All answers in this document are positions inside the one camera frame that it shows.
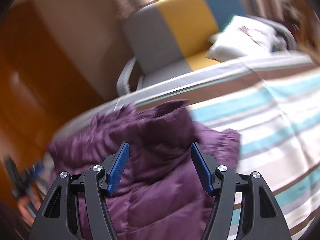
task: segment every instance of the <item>metal screw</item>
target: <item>metal screw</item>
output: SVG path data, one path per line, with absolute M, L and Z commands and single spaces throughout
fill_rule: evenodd
M 101 171 L 102 170 L 102 166 L 101 165 L 96 165 L 93 167 L 94 171 Z
M 252 173 L 252 176 L 254 176 L 255 178 L 258 179 L 258 178 L 260 178 L 261 175 L 260 175 L 260 173 L 255 171 L 254 173 Z
M 66 176 L 68 176 L 68 173 L 66 171 L 63 171 L 60 173 L 60 178 L 65 178 Z
M 227 171 L 227 167 L 224 165 L 220 165 L 220 166 L 218 166 L 218 170 L 219 171 Z

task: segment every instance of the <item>purple puffer jacket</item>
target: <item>purple puffer jacket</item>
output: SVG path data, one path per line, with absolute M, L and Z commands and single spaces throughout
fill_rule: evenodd
M 52 141 L 52 181 L 62 171 L 86 172 L 126 141 L 129 161 L 118 190 L 106 200 L 119 240 L 200 239 L 213 198 L 202 189 L 190 146 L 197 141 L 205 154 L 234 170 L 240 136 L 193 122 L 184 103 L 170 101 L 140 112 L 130 104 L 94 117 L 90 127 L 70 138 Z M 79 208 L 84 237 L 90 239 L 84 199 Z

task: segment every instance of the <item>chair armrest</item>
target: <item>chair armrest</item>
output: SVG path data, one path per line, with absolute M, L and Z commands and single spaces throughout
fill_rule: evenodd
M 119 96 L 130 94 L 129 78 L 134 65 L 136 64 L 137 58 L 133 57 L 129 59 L 127 64 L 125 64 L 119 78 L 117 81 L 117 92 Z
M 251 15 L 249 15 L 249 17 L 273 27 L 278 33 L 280 33 L 284 37 L 285 41 L 287 42 L 289 50 L 297 49 L 296 40 L 294 39 L 292 33 L 284 25 L 282 25 L 281 23 L 277 23 L 277 22 L 265 19 L 265 18 L 261 18 L 261 17 L 251 16 Z

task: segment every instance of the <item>yellow cushion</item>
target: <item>yellow cushion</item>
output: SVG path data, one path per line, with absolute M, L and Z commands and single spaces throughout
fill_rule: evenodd
M 156 3 L 184 58 L 208 49 L 206 39 L 219 32 L 205 0 L 160 0 Z
M 198 70 L 198 69 L 202 69 L 205 67 L 209 67 L 215 64 L 218 64 L 219 62 L 213 59 L 208 59 L 206 57 L 204 57 L 204 55 L 206 54 L 206 50 L 201 51 L 191 57 L 187 57 L 186 61 L 188 62 L 190 68 L 192 69 L 192 71 Z

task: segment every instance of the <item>bed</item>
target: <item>bed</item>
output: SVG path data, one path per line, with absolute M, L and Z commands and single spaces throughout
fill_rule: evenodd
M 273 191 L 292 239 L 320 211 L 320 67 L 300 52 L 244 57 L 117 98 L 71 120 L 54 138 L 72 135 L 97 113 L 135 102 L 146 109 L 188 99 L 193 120 L 241 135 L 237 172 L 259 171 Z M 241 194 L 236 195 L 228 239 L 235 239 Z

